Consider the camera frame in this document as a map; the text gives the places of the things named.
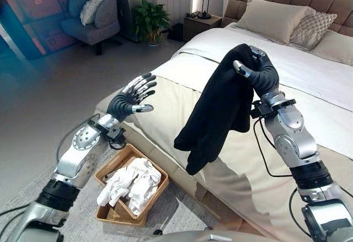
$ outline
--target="beige headboard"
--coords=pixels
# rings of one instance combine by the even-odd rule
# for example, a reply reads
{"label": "beige headboard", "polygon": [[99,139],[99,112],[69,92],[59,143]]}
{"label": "beige headboard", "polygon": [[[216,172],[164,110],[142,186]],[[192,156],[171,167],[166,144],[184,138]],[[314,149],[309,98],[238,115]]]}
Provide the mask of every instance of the beige headboard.
{"label": "beige headboard", "polygon": [[[336,13],[338,16],[329,27],[340,34],[353,36],[351,0],[265,0],[290,5],[310,6],[318,12]],[[222,27],[238,21],[245,12],[247,0],[229,0],[222,20]]]}

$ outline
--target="wicker basket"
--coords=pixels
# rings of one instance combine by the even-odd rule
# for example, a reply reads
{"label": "wicker basket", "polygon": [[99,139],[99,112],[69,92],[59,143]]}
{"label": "wicker basket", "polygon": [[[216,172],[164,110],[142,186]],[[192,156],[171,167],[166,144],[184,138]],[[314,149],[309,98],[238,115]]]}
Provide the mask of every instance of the wicker basket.
{"label": "wicker basket", "polygon": [[147,220],[147,214],[141,220],[133,219],[130,214],[118,202],[114,207],[107,204],[99,206],[96,219],[104,223],[134,225],[136,227],[144,227]]}
{"label": "wicker basket", "polygon": [[[99,169],[94,177],[103,185],[106,185],[106,181],[108,180],[110,175],[125,166],[128,166],[135,158],[147,158],[144,154],[142,154],[138,149],[136,149],[133,145],[127,144],[126,147],[117,152],[117,154],[112,157],[101,169]],[[161,169],[158,165],[156,165],[153,161],[147,158],[152,165],[161,173],[161,181],[158,184],[157,192],[149,199],[146,203],[145,208],[142,210],[139,216],[136,216],[129,209],[127,204],[125,203],[127,200],[125,198],[120,198],[117,202],[119,204],[119,208],[123,208],[125,212],[136,221],[141,221],[147,217],[147,212],[154,205],[158,197],[162,194],[165,188],[168,186],[169,178],[168,174]]]}

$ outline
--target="gray armchair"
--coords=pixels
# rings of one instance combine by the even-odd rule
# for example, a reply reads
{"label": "gray armchair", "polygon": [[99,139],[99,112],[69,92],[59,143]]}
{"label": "gray armchair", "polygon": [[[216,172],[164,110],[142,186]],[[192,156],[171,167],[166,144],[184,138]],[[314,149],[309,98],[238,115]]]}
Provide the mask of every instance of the gray armchair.
{"label": "gray armchair", "polygon": [[69,0],[68,10],[71,18],[61,22],[62,29],[88,45],[96,45],[97,55],[103,52],[103,40],[120,31],[117,19],[117,1],[103,0],[95,12],[94,23],[83,26],[79,15],[88,0]]}

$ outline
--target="wooden nightstand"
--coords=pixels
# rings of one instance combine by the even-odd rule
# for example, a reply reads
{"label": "wooden nightstand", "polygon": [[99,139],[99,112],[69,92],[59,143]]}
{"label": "wooden nightstand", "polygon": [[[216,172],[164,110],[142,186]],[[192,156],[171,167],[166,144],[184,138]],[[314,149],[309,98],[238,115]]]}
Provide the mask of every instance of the wooden nightstand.
{"label": "wooden nightstand", "polygon": [[184,18],[184,40],[190,41],[196,34],[221,27],[222,17],[211,15],[210,19]]}

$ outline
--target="black garment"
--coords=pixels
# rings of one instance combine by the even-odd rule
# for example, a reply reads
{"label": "black garment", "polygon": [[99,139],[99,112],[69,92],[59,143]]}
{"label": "black garment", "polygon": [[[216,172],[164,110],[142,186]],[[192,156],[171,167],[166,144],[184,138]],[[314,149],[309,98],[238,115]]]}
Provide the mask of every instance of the black garment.
{"label": "black garment", "polygon": [[191,151],[186,166],[190,175],[218,157],[229,130],[244,133],[250,129],[254,92],[248,80],[233,68],[234,60],[256,70],[248,45],[241,44],[230,50],[208,80],[185,127],[174,140],[174,148]]}

